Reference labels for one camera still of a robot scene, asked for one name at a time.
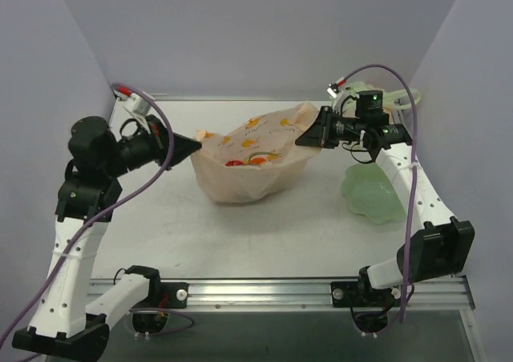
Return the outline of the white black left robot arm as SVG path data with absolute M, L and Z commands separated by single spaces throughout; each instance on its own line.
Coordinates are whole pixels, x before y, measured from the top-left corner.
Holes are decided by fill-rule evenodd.
M 146 164 L 168 171 L 201 148 L 200 142 L 169 133 L 154 115 L 149 128 L 117 139 L 99 116 L 71 128 L 64 182 L 55 208 L 55 241 L 46 282 L 29 307 L 29 324 L 7 333 L 18 350 L 75 361 L 97 361 L 111 329 L 135 306 L 152 307 L 162 297 L 160 273 L 131 266 L 120 281 L 88 302 L 92 268 L 113 212 L 120 207 L 119 178 Z

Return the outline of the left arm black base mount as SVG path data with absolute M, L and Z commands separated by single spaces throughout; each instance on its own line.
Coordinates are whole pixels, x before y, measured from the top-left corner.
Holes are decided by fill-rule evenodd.
M 184 281 L 163 282 L 146 299 L 138 302 L 136 308 L 182 309 L 188 305 L 189 284 Z

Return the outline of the red fake apple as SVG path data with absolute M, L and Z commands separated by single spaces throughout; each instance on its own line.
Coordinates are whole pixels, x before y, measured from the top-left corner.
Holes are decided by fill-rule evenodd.
M 243 165 L 244 165 L 244 162 L 242 162 L 240 160 L 230 160 L 225 164 L 226 167 L 236 167 L 236 166 L 243 166 Z

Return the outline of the green red fake mango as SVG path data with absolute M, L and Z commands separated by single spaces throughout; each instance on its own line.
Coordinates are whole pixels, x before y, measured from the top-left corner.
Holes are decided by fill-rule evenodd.
M 279 153 L 276 153 L 275 151 L 257 151 L 257 152 L 253 152 L 251 155 L 249 155 L 247 157 L 247 159 L 245 160 L 245 163 L 249 164 L 248 163 L 249 160 L 251 158 L 256 158 L 256 157 L 266 158 L 267 162 L 268 162 L 268 161 L 272 161 L 274 159 L 279 159 L 281 157 L 281 155 Z

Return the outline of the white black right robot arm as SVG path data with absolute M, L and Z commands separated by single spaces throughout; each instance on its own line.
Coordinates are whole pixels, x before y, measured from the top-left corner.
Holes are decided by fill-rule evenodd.
M 460 221 L 438 196 L 416 155 L 416 145 L 402 124 L 392 124 L 380 90 L 357 93 L 353 117 L 322 107 L 295 143 L 334 149 L 341 142 L 360 143 L 384 172 L 407 212 L 406 239 L 397 254 L 364 270 L 355 286 L 357 299 L 373 305 L 384 289 L 430 280 L 463 270 L 475 230 Z

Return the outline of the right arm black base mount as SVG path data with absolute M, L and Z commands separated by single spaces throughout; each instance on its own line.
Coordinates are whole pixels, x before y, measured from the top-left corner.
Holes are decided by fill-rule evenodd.
M 373 289 L 358 279 L 335 280 L 330 283 L 330 291 L 335 308 L 393 308 L 400 303 L 390 288 Z

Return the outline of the orange fake orange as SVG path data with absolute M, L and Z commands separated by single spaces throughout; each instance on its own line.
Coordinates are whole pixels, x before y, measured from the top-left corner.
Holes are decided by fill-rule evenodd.
M 261 164 L 264 164 L 266 162 L 267 162 L 266 158 L 256 157 L 256 158 L 251 158 L 248 163 L 251 164 L 251 165 L 261 165 Z

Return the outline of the translucent orange banana-print bag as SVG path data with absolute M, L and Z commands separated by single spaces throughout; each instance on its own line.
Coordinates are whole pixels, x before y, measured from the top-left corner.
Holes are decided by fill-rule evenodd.
M 320 150 L 295 144 L 319 110 L 309 102 L 250 118 L 227 134 L 199 131 L 196 181 L 214 203 L 252 203 L 291 188 Z

